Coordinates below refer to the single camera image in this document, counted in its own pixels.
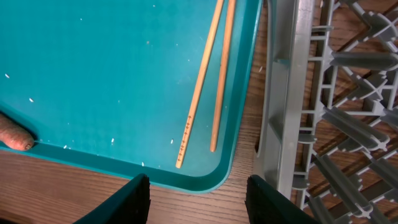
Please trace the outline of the right wooden chopstick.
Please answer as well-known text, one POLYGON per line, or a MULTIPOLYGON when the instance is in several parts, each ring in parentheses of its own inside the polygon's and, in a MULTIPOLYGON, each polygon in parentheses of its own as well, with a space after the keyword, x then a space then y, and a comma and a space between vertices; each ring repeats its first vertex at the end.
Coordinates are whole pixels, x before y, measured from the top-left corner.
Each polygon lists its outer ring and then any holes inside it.
POLYGON ((229 0, 228 10, 226 14, 226 24, 224 29, 223 49, 221 54, 218 88, 217 88, 216 101, 215 101, 215 113, 214 113, 213 126, 211 132, 211 142, 210 142, 211 152, 216 151, 217 142, 218 142, 218 134, 220 130, 220 120, 221 120, 221 111, 223 107, 226 74, 228 71, 229 51, 231 45, 231 35, 233 31, 235 8, 236 8, 236 0, 229 0))

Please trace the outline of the wooden chopstick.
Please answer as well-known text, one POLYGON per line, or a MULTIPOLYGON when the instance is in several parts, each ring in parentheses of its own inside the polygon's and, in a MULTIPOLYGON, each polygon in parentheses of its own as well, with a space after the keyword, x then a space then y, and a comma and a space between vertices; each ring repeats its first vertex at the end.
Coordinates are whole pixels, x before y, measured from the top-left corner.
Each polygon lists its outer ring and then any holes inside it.
POLYGON ((202 91, 203 84, 205 81, 205 75, 206 75, 206 71, 208 68, 209 61, 210 61, 211 51, 212 51, 213 44, 215 41, 216 32, 218 29, 220 16, 221 16, 221 12, 223 9, 223 4, 224 4, 224 0, 217 0, 217 2, 216 2, 215 11, 213 14, 210 30, 209 30, 208 37, 206 40, 205 49, 203 52, 200 69, 198 71, 197 81, 195 84, 195 89, 193 91, 190 109, 188 111, 187 120, 186 120, 185 126, 184 126, 182 141, 180 144, 180 149, 179 149, 177 161, 175 164, 176 168, 178 168, 178 169, 180 169, 182 167, 185 153, 187 151, 187 146, 188 146, 188 142, 190 139, 190 134, 192 131, 192 126, 193 126, 193 122, 195 119, 195 115, 197 112, 201 91, 202 91))
POLYGON ((215 113, 214 113, 213 126, 211 132, 211 142, 210 142, 211 152, 216 151, 217 142, 218 142, 218 134, 220 130, 220 120, 221 120, 221 111, 223 107, 226 74, 228 71, 229 51, 231 45, 231 35, 233 31, 235 8, 236 8, 236 0, 229 0, 228 10, 226 14, 226 24, 224 29, 223 49, 221 54, 218 88, 217 88, 216 101, 215 101, 215 113))

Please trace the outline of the orange carrot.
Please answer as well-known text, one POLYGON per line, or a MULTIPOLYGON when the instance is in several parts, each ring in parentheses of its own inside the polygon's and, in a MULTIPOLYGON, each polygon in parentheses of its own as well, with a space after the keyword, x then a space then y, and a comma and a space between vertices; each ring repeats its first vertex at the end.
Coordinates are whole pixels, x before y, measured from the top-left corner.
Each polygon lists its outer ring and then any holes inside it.
POLYGON ((27 151, 34 146, 32 135, 3 114, 1 114, 1 142, 17 151, 27 151))

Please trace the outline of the grey dishwasher rack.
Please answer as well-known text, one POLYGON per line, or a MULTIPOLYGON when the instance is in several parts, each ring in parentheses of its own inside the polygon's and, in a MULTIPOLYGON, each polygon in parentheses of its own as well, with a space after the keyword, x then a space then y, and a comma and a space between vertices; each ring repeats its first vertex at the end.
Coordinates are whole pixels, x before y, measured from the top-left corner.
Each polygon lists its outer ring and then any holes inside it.
POLYGON ((253 172, 320 223, 396 223, 397 2, 267 9, 253 172))

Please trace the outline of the teal serving tray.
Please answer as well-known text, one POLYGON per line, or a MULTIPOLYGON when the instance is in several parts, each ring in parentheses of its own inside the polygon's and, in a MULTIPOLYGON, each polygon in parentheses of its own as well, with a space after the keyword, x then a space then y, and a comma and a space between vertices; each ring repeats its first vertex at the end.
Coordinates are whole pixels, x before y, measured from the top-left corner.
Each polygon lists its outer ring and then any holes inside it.
POLYGON ((218 146, 211 127, 222 12, 187 152, 176 168, 215 1, 1 1, 1 111, 35 139, 27 156, 191 194, 228 178, 262 2, 234 13, 218 146))

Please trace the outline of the left wooden chopstick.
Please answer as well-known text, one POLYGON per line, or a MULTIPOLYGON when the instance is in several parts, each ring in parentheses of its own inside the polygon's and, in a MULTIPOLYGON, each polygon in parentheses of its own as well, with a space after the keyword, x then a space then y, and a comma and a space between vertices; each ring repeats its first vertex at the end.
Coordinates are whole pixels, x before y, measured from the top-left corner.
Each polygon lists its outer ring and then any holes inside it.
POLYGON ((190 109, 188 111, 187 120, 186 120, 185 126, 184 126, 182 141, 180 144, 180 149, 179 149, 177 161, 175 164, 176 168, 178 168, 178 169, 180 169, 182 167, 185 153, 187 151, 187 146, 188 146, 188 142, 190 139, 190 134, 192 131, 192 126, 193 126, 193 122, 195 119, 195 115, 197 112, 201 91, 202 91, 203 84, 205 81, 205 75, 206 75, 206 71, 208 68, 209 61, 210 61, 211 51, 212 51, 213 44, 215 41, 216 32, 218 29, 220 16, 221 16, 221 12, 223 9, 223 4, 224 4, 224 0, 217 0, 217 2, 216 2, 215 11, 213 14, 210 30, 209 30, 208 37, 206 40, 205 49, 203 52, 200 69, 198 71, 197 81, 195 84, 195 89, 193 91, 190 109))

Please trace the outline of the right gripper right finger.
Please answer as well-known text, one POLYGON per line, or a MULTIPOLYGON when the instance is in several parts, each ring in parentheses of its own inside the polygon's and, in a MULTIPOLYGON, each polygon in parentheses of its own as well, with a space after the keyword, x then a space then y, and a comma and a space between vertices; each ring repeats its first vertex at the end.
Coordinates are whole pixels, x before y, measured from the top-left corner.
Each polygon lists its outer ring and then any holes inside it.
POLYGON ((247 180, 245 205, 250 224, 317 224, 258 175, 247 180))

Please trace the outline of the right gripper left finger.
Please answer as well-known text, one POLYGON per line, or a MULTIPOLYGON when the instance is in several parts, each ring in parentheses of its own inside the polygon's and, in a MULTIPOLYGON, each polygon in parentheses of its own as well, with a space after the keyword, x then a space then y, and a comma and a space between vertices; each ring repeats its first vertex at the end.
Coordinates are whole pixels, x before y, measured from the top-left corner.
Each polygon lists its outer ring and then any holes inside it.
POLYGON ((102 204, 77 220, 76 224, 147 222, 150 208, 150 182, 139 174, 102 204))

